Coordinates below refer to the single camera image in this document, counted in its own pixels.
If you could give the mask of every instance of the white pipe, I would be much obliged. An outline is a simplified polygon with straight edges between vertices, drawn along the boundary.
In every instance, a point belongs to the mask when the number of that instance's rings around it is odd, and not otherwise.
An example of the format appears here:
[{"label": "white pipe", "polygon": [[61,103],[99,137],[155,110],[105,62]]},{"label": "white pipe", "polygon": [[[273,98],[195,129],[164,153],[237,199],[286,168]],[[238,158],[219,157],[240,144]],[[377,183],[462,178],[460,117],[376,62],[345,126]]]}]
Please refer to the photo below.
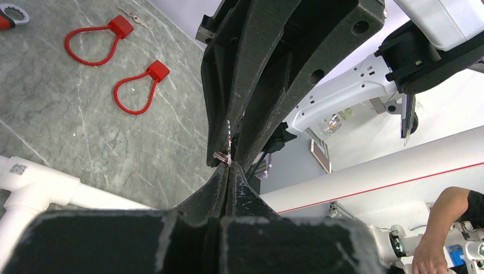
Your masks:
[{"label": "white pipe", "polygon": [[276,212],[484,163],[484,126],[261,195]]},{"label": "white pipe", "polygon": [[79,184],[70,203],[84,208],[95,209],[154,209],[83,183]]},{"label": "white pipe", "polygon": [[50,203],[92,209],[154,209],[82,184],[79,178],[19,157],[0,156],[0,189],[11,192],[0,220],[0,272],[26,226]]}]

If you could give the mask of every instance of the human hand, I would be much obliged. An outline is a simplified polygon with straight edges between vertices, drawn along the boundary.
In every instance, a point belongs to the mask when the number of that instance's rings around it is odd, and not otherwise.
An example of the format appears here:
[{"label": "human hand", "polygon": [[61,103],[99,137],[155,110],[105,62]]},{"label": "human hand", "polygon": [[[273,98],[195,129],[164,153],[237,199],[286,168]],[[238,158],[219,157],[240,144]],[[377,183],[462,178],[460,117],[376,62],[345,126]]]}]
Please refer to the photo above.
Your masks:
[{"label": "human hand", "polygon": [[447,274],[443,245],[422,238],[413,254],[412,274]]}]

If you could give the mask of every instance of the red loop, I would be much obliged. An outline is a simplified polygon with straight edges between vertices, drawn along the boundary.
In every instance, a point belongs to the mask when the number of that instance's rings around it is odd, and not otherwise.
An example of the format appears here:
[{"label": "red loop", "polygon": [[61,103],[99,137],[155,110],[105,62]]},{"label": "red loop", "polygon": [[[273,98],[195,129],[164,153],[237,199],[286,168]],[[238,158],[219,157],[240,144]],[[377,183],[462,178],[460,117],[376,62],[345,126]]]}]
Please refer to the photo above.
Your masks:
[{"label": "red loop", "polygon": [[137,79],[141,79],[145,76],[147,76],[150,72],[149,71],[146,71],[145,73],[143,74],[140,74],[138,76],[133,76],[133,77],[129,77],[129,78],[126,78],[126,79],[123,79],[121,81],[119,81],[116,86],[114,87],[114,101],[116,101],[116,104],[119,106],[119,108],[121,108],[123,111],[129,113],[129,114],[132,114],[132,115],[139,115],[139,114],[142,114],[144,113],[145,111],[148,110],[148,108],[150,107],[151,105],[151,101],[153,100],[153,96],[155,95],[155,88],[156,88],[156,85],[161,81],[160,79],[155,79],[155,82],[153,83],[153,86],[151,87],[151,92],[150,92],[150,97],[148,98],[148,102],[146,103],[146,106],[142,109],[142,110],[139,110],[139,111],[132,111],[132,110],[129,110],[127,108],[125,108],[121,102],[119,101],[119,98],[118,98],[118,89],[119,87],[126,83],[126,82],[129,82],[129,81],[133,81],[133,80],[137,80]]},{"label": "red loop", "polygon": [[111,48],[111,51],[109,52],[108,56],[102,60],[102,61],[99,61],[99,62],[89,62],[89,61],[86,61],[86,60],[83,60],[83,59],[80,59],[77,55],[74,54],[74,52],[71,50],[71,46],[69,45],[69,42],[71,40],[71,38],[78,34],[78,33],[82,33],[84,31],[96,31],[96,30],[109,30],[111,29],[112,27],[111,26],[103,26],[103,27],[83,27],[81,29],[77,29],[77,30],[73,30],[71,31],[67,36],[66,36],[66,39],[64,40],[64,47],[66,48],[67,50],[67,53],[69,53],[69,55],[74,58],[76,61],[78,61],[79,63],[82,63],[84,65],[88,65],[88,66],[101,66],[101,65],[104,65],[105,63],[107,63],[111,58],[112,56],[114,55],[114,51],[116,50],[116,45],[118,44],[119,40],[121,39],[121,35],[117,35],[116,36],[116,39],[114,40],[114,43],[112,44],[112,48]]}]

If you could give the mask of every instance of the black cable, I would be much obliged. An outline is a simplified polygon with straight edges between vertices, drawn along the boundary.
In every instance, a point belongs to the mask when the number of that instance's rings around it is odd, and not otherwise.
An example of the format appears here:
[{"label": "black cable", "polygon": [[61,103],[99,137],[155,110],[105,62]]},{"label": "black cable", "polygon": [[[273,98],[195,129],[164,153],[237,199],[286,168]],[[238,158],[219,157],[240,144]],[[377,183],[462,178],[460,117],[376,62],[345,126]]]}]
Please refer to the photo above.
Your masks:
[{"label": "black cable", "polygon": [[254,174],[256,173],[256,170],[259,168],[260,164],[262,163],[262,161],[265,159],[266,156],[267,156],[267,152],[264,152],[262,154],[262,156],[260,157],[259,161],[257,161],[257,163],[255,164],[254,168],[252,169],[250,175],[247,177],[247,183],[252,178],[252,176],[254,176]]}]

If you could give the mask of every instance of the marble surface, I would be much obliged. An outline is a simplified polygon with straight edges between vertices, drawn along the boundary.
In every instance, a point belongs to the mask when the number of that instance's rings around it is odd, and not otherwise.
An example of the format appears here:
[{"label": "marble surface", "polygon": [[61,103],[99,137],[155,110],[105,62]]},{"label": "marble surface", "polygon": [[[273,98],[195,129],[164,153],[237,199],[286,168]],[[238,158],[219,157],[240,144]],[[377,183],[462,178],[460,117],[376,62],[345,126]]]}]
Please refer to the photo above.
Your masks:
[{"label": "marble surface", "polygon": [[[146,0],[8,2],[24,8],[30,23],[0,32],[0,155],[42,163],[158,209],[177,205],[206,182],[212,170],[205,165],[203,52],[187,36]],[[104,66],[74,61],[63,46],[67,33],[108,24],[121,14],[117,6],[138,13],[149,28],[130,19],[135,30]],[[113,40],[108,30],[83,33],[71,47],[97,61]],[[115,83],[156,59],[171,72],[150,109],[123,112],[112,97]],[[145,77],[123,85],[120,100],[143,108],[151,83]]]}]

